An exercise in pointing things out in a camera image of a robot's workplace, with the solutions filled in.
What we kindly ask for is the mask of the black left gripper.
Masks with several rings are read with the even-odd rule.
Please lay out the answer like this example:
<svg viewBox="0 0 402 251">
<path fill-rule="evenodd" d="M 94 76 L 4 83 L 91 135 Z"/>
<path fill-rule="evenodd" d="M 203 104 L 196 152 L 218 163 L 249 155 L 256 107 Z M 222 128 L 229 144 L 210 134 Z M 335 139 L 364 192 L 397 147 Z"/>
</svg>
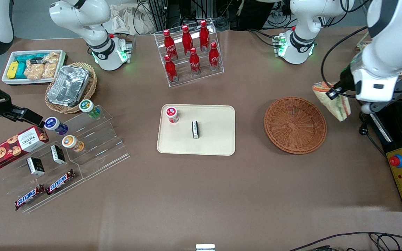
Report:
<svg viewBox="0 0 402 251">
<path fill-rule="evenodd" d="M 350 64 L 347 65 L 340 73 L 340 87 L 337 89 L 331 88 L 328 91 L 328 98 L 334 100 L 335 98 L 345 94 L 346 91 L 355 91 L 355 82 L 351 73 Z"/>
</svg>

